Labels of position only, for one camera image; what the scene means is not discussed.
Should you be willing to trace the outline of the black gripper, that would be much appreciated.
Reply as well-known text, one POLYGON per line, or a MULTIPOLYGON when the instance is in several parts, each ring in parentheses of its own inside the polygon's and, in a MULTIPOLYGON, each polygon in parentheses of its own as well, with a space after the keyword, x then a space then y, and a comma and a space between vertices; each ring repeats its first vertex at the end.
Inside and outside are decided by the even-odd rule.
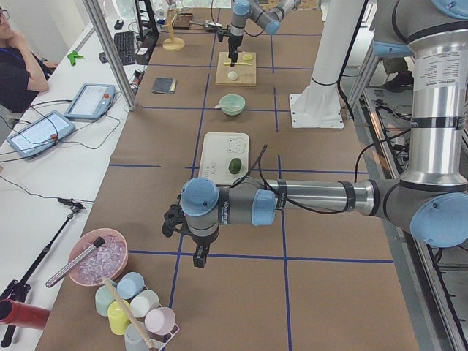
POLYGON ((230 67, 234 67, 238 62, 238 48, 241 46, 243 36, 230 35, 228 39, 228 48, 230 54, 230 67))
POLYGON ((218 238, 218 233, 212 233, 208 236, 200 237, 197 235, 192 236, 192 240, 196 243, 195 253, 193 255, 193 264, 196 268, 204 268, 207 255, 210 250, 210 245, 218 238))

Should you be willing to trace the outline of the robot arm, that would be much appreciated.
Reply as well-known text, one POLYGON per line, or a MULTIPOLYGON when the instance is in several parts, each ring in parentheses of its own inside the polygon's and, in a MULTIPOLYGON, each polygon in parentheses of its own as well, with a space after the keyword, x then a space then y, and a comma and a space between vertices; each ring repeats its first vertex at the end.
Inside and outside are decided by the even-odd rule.
POLYGON ((467 180, 458 166, 467 103, 467 3, 381 1, 375 20, 376 47, 405 46, 415 55, 407 169, 396 180, 352 183, 246 176, 217 186, 194 178, 165 224, 196 243, 195 266, 205 265, 222 225, 269 225, 289 205, 376 216, 439 248, 467 239, 467 180))
POLYGON ((270 36, 273 36, 278 31, 280 23, 286 15, 290 11, 296 10, 300 4, 300 0, 284 0, 267 12, 260 6, 258 1, 234 1, 231 23, 227 26, 225 34, 228 37, 230 66, 234 67, 238 61, 238 48, 242 44, 248 20, 257 24, 270 36))

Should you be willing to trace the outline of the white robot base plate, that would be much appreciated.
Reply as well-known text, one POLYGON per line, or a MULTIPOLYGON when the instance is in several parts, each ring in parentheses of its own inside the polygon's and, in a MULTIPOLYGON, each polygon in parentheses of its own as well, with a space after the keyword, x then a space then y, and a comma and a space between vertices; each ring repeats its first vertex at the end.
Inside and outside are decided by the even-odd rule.
POLYGON ((289 100, 293 128, 344 128, 337 92, 310 95, 305 91, 291 94, 289 100))

